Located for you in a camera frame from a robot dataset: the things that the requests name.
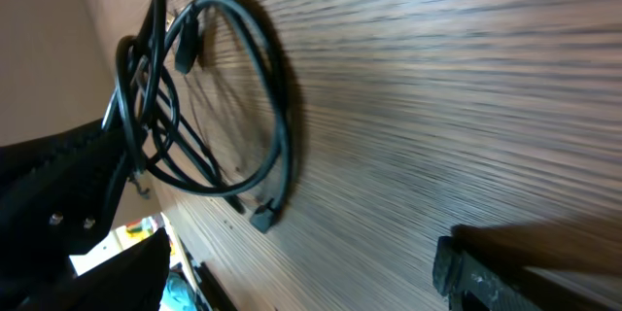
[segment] wood grain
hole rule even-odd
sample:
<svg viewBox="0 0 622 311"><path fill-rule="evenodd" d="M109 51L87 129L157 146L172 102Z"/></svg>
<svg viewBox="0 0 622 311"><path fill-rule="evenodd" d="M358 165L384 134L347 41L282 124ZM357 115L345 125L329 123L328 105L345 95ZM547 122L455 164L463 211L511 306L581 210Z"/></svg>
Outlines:
<svg viewBox="0 0 622 311"><path fill-rule="evenodd" d="M87 0L107 54L148 1ZM571 220L570 251L590 236L609 252L594 259L622 253L615 220L591 226L622 212L621 0L257 1L301 93L304 158L283 220L261 235L221 200L155 185L240 309L446 309L431 272L453 225ZM212 20L209 69L174 79L236 179L265 152L271 118L246 54ZM583 289L622 309L607 285Z"/></svg>

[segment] cable connector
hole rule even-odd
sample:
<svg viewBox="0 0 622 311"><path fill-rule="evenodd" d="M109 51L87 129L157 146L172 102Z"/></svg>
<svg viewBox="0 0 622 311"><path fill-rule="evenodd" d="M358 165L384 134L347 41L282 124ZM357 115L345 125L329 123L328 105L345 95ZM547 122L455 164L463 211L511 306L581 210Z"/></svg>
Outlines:
<svg viewBox="0 0 622 311"><path fill-rule="evenodd" d="M272 199L257 208L251 217L251 225L261 233L266 233L274 224L276 224L278 211L270 207Z"/></svg>
<svg viewBox="0 0 622 311"><path fill-rule="evenodd" d="M175 52L175 69L182 74L188 74L198 56L200 45L198 20L190 17L182 26L179 34L179 45Z"/></svg>

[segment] black cord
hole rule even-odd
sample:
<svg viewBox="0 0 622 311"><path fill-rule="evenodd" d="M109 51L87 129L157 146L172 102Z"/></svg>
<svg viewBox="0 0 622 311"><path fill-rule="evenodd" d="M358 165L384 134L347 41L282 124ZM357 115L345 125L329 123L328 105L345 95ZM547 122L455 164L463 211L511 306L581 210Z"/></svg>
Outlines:
<svg viewBox="0 0 622 311"><path fill-rule="evenodd" d="M208 146L201 141L199 135L180 113L175 85L163 65L164 57L184 29L184 25L197 20L202 11L211 8L216 8L225 15L242 42L265 88L275 118L272 142L266 158L258 170L246 180L231 185L223 180L220 166ZM168 31L164 27L165 16L166 0L152 0L139 34L120 40L116 54L116 90L102 127L107 130L122 125L128 153L136 171L148 170L169 185L204 196L233 197L251 189L265 179L277 158L281 156L283 174L278 192L263 203L251 219L259 230L266 231L274 224L284 206L294 166L288 121L288 91L280 53L253 14L235 0L194 0L179 13ZM259 44L251 34L249 26L259 38ZM265 64L259 47L265 52L268 65ZM144 74L148 74L146 85L143 82ZM166 91L158 88L160 80L166 86ZM138 102L142 108L138 118L134 114L137 98L140 98ZM158 99L167 106L168 114L164 112L162 105L157 103ZM180 124L201 154L181 134ZM143 151L143 144L149 131L152 132L156 149L155 155L151 157ZM184 152L211 186L196 182L177 165L168 153L173 144ZM173 175L157 166L160 161Z"/></svg>

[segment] wooden desk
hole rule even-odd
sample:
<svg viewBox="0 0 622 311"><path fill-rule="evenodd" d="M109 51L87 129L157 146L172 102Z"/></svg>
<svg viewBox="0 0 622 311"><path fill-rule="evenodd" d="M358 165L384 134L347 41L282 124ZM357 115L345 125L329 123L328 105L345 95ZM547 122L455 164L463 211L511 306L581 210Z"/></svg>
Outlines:
<svg viewBox="0 0 622 311"><path fill-rule="evenodd" d="M622 274L622 0L257 1L301 92L283 220L262 235L221 200L155 185L240 309L446 309L431 272L452 225L519 225L474 233L534 264ZM87 2L110 59L149 0ZM175 83L237 178L270 115L222 24L215 41L217 70ZM619 284L581 281L621 307Z"/></svg>

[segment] black object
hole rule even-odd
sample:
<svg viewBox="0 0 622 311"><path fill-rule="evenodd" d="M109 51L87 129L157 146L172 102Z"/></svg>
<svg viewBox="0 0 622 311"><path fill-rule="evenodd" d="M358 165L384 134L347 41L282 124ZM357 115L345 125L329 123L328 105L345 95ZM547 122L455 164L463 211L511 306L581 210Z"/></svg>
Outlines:
<svg viewBox="0 0 622 311"><path fill-rule="evenodd" d="M197 18L202 11L211 8L221 11L238 35L265 87L275 117L274 134L266 158L248 179L233 185L224 182L220 166L209 147L181 115L175 85L163 66L166 53L179 37L180 53L176 56L176 66L182 72L190 70L198 50ZM125 37L119 42L116 56L117 88L108 106L103 128L110 130L122 125L128 157L135 171L148 170L161 181L189 193L225 197L238 211L243 207L236 195L263 181L281 156L283 175L278 192L266 200L255 215L256 219L257 215L264 216L266 210L272 213L270 220L261 219L261 225L256 225L266 232L275 224L275 218L284 207L293 177L289 98L281 53L276 50L276 45L255 16L236 0L194 0L180 12L168 31L164 28L165 15L166 0L152 0L138 35ZM268 62L264 62L261 50ZM166 91L158 89L160 80L166 86ZM137 117L133 107L139 97L142 114ZM158 97L163 103L156 103ZM168 113L161 106L167 106ZM201 154L182 135L180 124ZM142 150L147 136L145 130L152 132L156 148L156 154L151 157L147 157ZM177 165L168 153L173 144L177 144L210 186L195 181ZM170 172L156 165L160 160Z"/></svg>
<svg viewBox="0 0 622 311"><path fill-rule="evenodd" d="M438 239L432 281L438 293L448 297L452 311L606 310L453 237Z"/></svg>
<svg viewBox="0 0 622 311"><path fill-rule="evenodd" d="M168 236L160 228L151 237L79 278L36 295L19 310L156 311L166 284L169 261Z"/></svg>
<svg viewBox="0 0 622 311"><path fill-rule="evenodd" d="M194 280L198 284L197 304L201 305L203 310L237 311L237 308L233 305L233 302L231 302L231 299L207 265L196 261L183 241L182 249L192 267Z"/></svg>
<svg viewBox="0 0 622 311"><path fill-rule="evenodd" d="M0 148L0 309L66 274L110 231L130 163L101 121Z"/></svg>
<svg viewBox="0 0 622 311"><path fill-rule="evenodd" d="M198 35L198 19L188 18L182 25L179 34L179 44L175 52L175 69L180 73L187 74L192 69L198 56L200 46L203 44Z"/></svg>

